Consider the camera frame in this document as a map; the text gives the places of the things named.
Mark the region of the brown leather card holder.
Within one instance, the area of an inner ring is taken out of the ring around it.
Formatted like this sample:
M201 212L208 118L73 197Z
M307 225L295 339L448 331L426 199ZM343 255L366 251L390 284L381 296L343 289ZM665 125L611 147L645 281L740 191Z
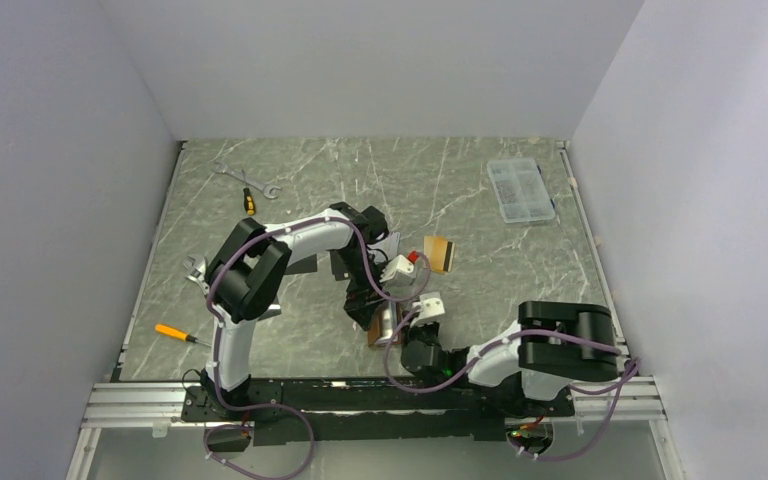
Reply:
M383 348L393 337L394 330L403 318L402 305L396 302L382 303L375 310L367 331L367 346Z

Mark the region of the orange credit card stack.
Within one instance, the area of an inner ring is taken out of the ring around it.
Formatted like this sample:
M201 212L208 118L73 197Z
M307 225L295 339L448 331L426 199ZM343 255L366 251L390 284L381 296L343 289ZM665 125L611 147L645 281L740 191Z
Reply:
M445 274L452 270L455 244L442 236L425 236L423 253L429 261L430 269L435 273Z

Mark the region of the black card with chip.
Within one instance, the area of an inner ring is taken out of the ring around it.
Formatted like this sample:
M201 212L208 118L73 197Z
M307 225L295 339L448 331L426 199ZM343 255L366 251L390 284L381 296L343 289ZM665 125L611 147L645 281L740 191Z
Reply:
M329 252L331 274L336 281L344 281L349 278L348 270L337 251Z

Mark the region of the silver striped credit card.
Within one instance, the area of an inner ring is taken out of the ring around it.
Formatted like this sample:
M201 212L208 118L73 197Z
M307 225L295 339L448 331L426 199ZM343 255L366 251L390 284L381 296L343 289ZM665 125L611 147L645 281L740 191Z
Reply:
M400 232L391 232L385 239L374 244L372 249L378 261L392 260L399 252Z

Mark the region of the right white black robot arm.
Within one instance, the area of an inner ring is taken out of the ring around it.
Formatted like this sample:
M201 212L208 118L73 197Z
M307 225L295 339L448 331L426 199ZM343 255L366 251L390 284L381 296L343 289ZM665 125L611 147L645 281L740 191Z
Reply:
M437 321L406 313L394 333L403 337L402 368L425 382L402 390L430 394L447 389L493 389L509 379L517 411L534 415L574 381L606 382L618 375L611 312L595 304L526 301L502 333L483 343L447 350Z

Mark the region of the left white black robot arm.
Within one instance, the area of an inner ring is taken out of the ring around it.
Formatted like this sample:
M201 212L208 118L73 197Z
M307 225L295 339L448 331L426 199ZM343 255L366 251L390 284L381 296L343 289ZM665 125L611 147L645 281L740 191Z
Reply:
M214 316L217 341L201 383L208 407L224 420L239 417L249 405L249 357L258 321L277 300L289 267L321 253L334 253L346 267L345 313L369 330L385 291L367 247L389 234L383 212L358 211L338 202L321 213L279 224L241 220L209 263L206 305Z

